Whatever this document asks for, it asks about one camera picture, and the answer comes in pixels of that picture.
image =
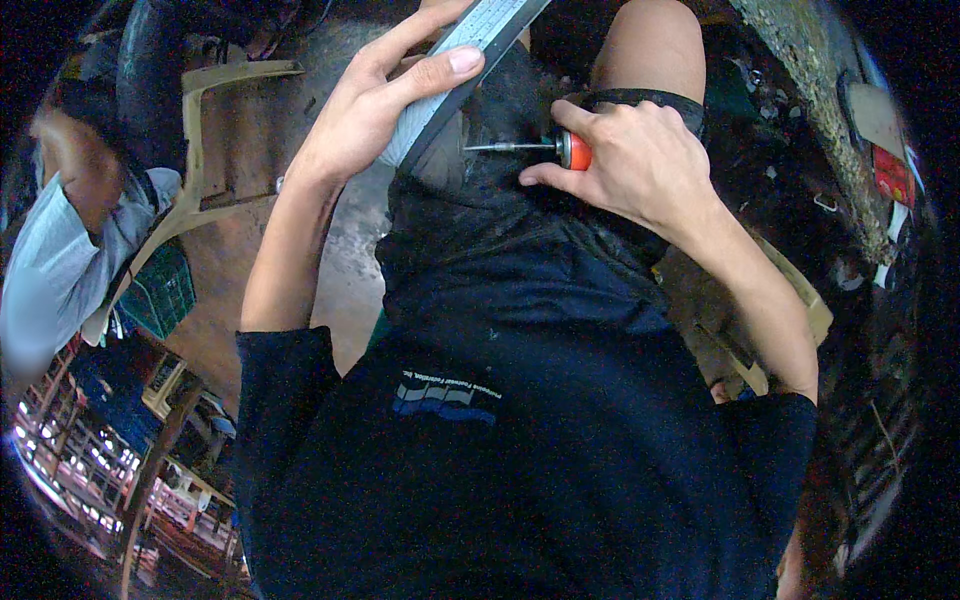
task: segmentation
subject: person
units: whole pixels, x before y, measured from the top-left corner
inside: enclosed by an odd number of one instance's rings
[[[360,50],[286,172],[237,334],[253,581],[271,598],[765,595],[817,356],[793,288],[710,184],[703,42],[679,2],[623,6],[589,96],[553,104],[592,149],[585,172],[459,152],[536,127],[515,44],[391,184],[385,337],[341,377],[329,329],[309,328],[347,180],[404,107],[481,72],[466,46],[390,78],[468,4],[424,3]],[[729,289],[777,393],[712,401],[649,272],[666,243]]]
[[[46,370],[180,190],[186,34],[220,36],[257,56],[276,45],[275,30],[212,8],[137,0],[119,47],[98,46],[85,81],[61,81],[57,98],[38,111],[26,186],[36,200],[13,243],[0,305],[0,340],[15,376],[32,381]]]

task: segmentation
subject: wooden post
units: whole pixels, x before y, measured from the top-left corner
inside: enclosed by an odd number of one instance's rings
[[[123,532],[120,538],[120,547],[123,549],[123,562],[120,567],[120,599],[130,597],[130,571],[133,562],[133,549],[136,546],[136,537],[140,525],[143,523],[144,510],[150,501],[156,477],[164,465],[164,458],[170,452],[186,422],[187,415],[193,412],[204,390],[203,382],[194,377],[183,394],[182,401],[167,415],[163,429],[156,436],[156,444],[146,457],[140,480],[131,494],[130,509],[124,513]]]

